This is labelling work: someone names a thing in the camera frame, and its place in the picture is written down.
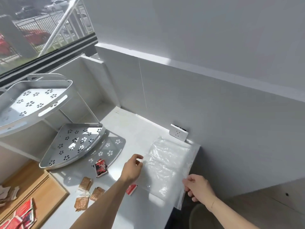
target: brown wrapper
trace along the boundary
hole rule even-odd
[[[99,199],[99,197],[101,197],[103,194],[105,193],[105,190],[102,189],[101,187],[97,187],[94,189],[93,193],[90,196],[90,199],[92,201],[96,201]]]
[[[93,184],[93,182],[89,177],[84,177],[83,180],[81,181],[81,183],[79,184],[79,188],[89,191],[92,184]]]
[[[74,204],[75,211],[86,210],[88,208],[88,203],[89,203],[88,197],[76,198]]]

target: red car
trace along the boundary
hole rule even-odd
[[[27,41],[33,46],[39,46],[47,42],[50,33],[45,30],[25,30],[20,29]],[[15,54],[15,50],[5,41],[4,36],[0,34],[0,55],[10,56]]]

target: person's left hand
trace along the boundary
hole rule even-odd
[[[143,159],[143,156],[140,154],[134,154],[132,157],[125,163],[120,179],[131,185],[136,181],[141,173],[143,166],[142,162],[139,162],[138,159]]]

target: wooden tray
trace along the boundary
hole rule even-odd
[[[38,163],[30,162],[3,183],[3,186],[18,186],[17,200],[0,208],[0,224],[13,217],[14,211],[25,201],[34,198],[37,222],[32,228],[39,228],[54,210],[69,195],[55,178],[40,169]]]

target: parked car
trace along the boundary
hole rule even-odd
[[[32,5],[27,5],[21,8],[21,11],[16,12],[17,19],[25,19],[40,15],[40,11]]]
[[[44,6],[44,9],[48,12],[50,11],[59,11],[59,10],[62,10],[63,9],[63,6],[67,6],[69,5],[69,3],[67,1],[64,1],[64,0],[53,0],[52,1],[52,4],[50,5],[45,5]]]
[[[26,40],[33,46],[39,46],[47,42],[50,37],[50,33],[44,30],[25,30],[21,29],[22,34]],[[5,38],[0,34],[0,56],[10,56],[15,54],[15,50],[10,44],[5,41]]]

